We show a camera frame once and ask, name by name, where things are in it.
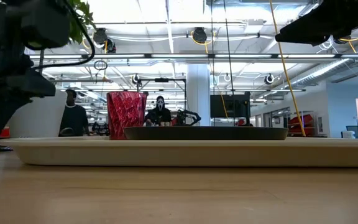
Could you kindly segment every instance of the person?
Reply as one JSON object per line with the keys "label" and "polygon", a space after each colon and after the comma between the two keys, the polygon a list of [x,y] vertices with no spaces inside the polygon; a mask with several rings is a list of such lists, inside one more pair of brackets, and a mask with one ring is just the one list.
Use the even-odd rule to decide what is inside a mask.
{"label": "person", "polygon": [[157,124],[159,126],[170,126],[171,124],[171,111],[165,108],[164,97],[157,97],[157,104],[155,108],[149,110],[146,117],[146,124]]}
{"label": "person", "polygon": [[85,109],[75,104],[77,93],[67,89],[66,108],[60,124],[60,136],[90,136],[88,117]]}

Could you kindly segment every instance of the green plant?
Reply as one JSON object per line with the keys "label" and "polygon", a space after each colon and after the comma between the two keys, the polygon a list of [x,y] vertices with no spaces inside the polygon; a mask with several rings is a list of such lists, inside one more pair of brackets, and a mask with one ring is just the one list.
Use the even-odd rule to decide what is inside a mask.
{"label": "green plant", "polygon": [[[90,5],[87,2],[81,2],[81,0],[67,0],[68,3],[73,7],[77,13],[82,26],[86,30],[86,26],[93,26],[96,29],[95,24],[93,23],[93,12],[90,12]],[[70,38],[74,42],[82,43],[83,33],[75,22],[73,16],[70,14]]]}

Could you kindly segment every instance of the wooden table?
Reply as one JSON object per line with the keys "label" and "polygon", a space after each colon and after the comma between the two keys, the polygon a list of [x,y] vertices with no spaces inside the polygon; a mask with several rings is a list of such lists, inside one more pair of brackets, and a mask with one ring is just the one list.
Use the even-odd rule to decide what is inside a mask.
{"label": "wooden table", "polygon": [[2,152],[0,223],[358,224],[358,169],[41,167]]}

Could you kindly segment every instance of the ceiling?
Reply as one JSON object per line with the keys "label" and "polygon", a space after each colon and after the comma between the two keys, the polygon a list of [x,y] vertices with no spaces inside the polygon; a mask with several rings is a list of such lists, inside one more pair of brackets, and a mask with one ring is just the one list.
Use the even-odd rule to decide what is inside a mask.
{"label": "ceiling", "polygon": [[[117,54],[205,54],[206,51],[209,54],[279,53],[278,44],[274,40],[275,29],[269,0],[226,0],[226,13],[223,0],[213,0],[212,13],[210,0],[92,0],[88,2],[96,26],[107,29],[109,38],[117,47]],[[316,1],[311,0],[274,0],[273,2],[279,29],[317,6],[311,3]],[[204,45],[195,44],[188,35],[195,27],[204,27],[209,41],[213,39],[214,33],[214,42],[207,45],[207,48]],[[94,30],[89,27],[89,35],[93,32]],[[352,38],[356,37],[358,37],[358,29],[352,33]],[[282,48],[285,54],[335,54],[348,51],[350,46],[330,42],[316,47],[283,43]],[[39,52],[32,51],[29,53],[39,54]],[[45,51],[46,55],[88,53],[89,49],[84,44],[69,44],[60,49]],[[104,51],[97,49],[96,53],[103,54]],[[113,61],[109,62],[106,70],[99,73],[93,66],[82,66],[47,68],[44,70],[44,75],[57,80],[72,80],[72,82],[58,83],[59,88],[75,86],[79,90],[94,89],[93,93],[104,98],[102,89],[104,91],[133,89],[131,78],[135,74],[141,78],[186,78],[187,65],[194,63],[175,59],[155,62],[149,59],[131,59],[131,64],[128,64],[127,60]],[[67,62],[67,60],[64,58],[46,60],[45,63],[62,62]],[[318,63],[308,60],[286,64],[291,78],[316,65]],[[280,60],[274,62],[255,60],[252,63],[237,60],[231,64],[221,60],[211,65],[212,67],[214,71],[211,71],[211,74],[215,75],[217,87],[221,90],[231,89],[230,82],[225,80],[226,74],[230,72],[232,72],[236,89],[271,88],[272,86],[264,84],[264,77],[269,73],[280,77],[276,79],[273,86],[284,82],[283,65]],[[110,83],[83,82],[95,78],[96,74],[100,79],[105,76]],[[167,98],[183,99],[181,88],[183,88],[181,83],[162,85],[150,82],[144,90],[174,89],[175,91],[164,92]],[[155,98],[159,94],[162,93],[151,91],[150,97]],[[173,105],[175,108],[180,107],[180,103]]]}

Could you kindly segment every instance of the ductwork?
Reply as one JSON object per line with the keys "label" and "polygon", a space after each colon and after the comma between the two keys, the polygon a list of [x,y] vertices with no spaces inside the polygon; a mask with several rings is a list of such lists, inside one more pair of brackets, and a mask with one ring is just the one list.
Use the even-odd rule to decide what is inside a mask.
{"label": "ductwork", "polygon": [[[348,50],[345,54],[353,54],[352,50]],[[291,84],[297,85],[308,85],[311,83],[318,83],[321,80],[329,78],[336,74],[335,71],[339,70],[340,68],[344,68],[351,64],[355,63],[353,59],[341,59],[335,62],[317,65],[314,68],[303,72],[297,75],[295,78],[292,78]],[[288,87],[287,83],[283,83],[279,86],[276,86],[275,89],[284,89]]]}

